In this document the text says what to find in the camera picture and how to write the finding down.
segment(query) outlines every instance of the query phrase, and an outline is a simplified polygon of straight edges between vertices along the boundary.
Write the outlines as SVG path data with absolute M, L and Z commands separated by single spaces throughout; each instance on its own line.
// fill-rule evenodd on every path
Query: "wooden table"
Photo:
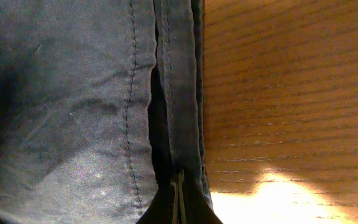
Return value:
M 203 52 L 222 220 L 358 223 L 358 1 L 205 0 Z

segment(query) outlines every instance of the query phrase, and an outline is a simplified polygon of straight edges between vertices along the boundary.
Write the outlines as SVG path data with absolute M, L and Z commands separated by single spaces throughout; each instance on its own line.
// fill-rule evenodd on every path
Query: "folded garment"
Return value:
M 0 0 L 0 223 L 136 223 L 183 169 L 212 207 L 201 27 L 199 1 Z

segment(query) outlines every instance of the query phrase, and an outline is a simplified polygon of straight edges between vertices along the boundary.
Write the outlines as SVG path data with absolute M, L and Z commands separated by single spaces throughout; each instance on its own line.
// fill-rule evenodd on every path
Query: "stitching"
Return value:
M 165 13 L 167 14 L 166 16 L 166 23 L 167 23 L 167 47 L 168 47 L 168 74 L 169 74 L 169 83 L 168 83 L 168 87 L 169 87 L 169 94 L 170 94 L 170 105 L 171 105 L 171 123 L 172 123 L 172 147 L 173 150 L 175 150 L 175 125 L 173 123 L 173 100 L 172 100 L 172 76 L 171 76 L 171 70 L 172 70 L 172 66 L 171 66 L 171 52 L 170 52 L 170 39 L 169 39 L 169 20 L 168 20 L 168 0 L 165 0 Z
M 132 100 L 132 86 L 134 84 L 134 78 L 135 78 L 135 70 L 137 68 L 137 61 L 136 61 L 136 51 L 137 51 L 137 42 L 136 42 L 136 33 L 135 33 L 135 20 L 134 20 L 134 9 L 132 7 L 132 1 L 129 1 L 129 5 L 131 7 L 131 17 L 132 17 L 132 31 L 133 31 L 133 40 L 134 40 L 134 44 L 133 44 L 133 49 L 134 49 L 134 68 L 131 70 L 132 75 L 131 75 L 131 85 L 130 85 L 130 89 L 129 89 L 129 100 L 128 100 L 128 104 L 126 107 L 126 117 L 125 117 L 125 122 L 126 122 L 126 131 L 125 131 L 125 135 L 126 135 L 126 140 L 127 140 L 127 162 L 128 162 L 128 166 L 129 169 L 131 170 L 131 175 L 132 175 L 132 181 L 133 184 L 135 186 L 136 189 L 136 197 L 137 197 L 137 202 L 139 203 L 139 208 L 140 208 L 140 214 L 143 214 L 142 211 L 142 201 L 140 199 L 140 190 L 139 187 L 137 186 L 136 183 L 136 176 L 135 176 L 135 172 L 134 172 L 134 168 L 132 165 L 132 159 L 131 159 L 131 149 L 129 147 L 129 138 L 128 138 L 128 109 L 129 109 L 129 104 L 131 103 Z

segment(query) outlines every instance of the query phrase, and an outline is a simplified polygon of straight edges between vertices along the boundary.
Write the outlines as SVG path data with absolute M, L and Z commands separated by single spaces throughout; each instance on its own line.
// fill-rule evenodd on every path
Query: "wood grain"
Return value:
M 203 52 L 212 191 L 285 182 L 358 223 L 358 1 L 208 0 Z

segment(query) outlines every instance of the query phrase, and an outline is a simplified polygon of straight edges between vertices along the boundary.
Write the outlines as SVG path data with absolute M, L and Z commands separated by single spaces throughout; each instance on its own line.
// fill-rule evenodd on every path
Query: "gray cloth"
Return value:
M 135 223 L 167 168 L 152 162 L 161 132 L 168 147 L 152 143 L 153 153 L 189 168 L 211 202 L 194 9 L 190 0 L 0 0 L 1 220 Z M 167 119 L 159 132 L 148 113 L 153 69 Z

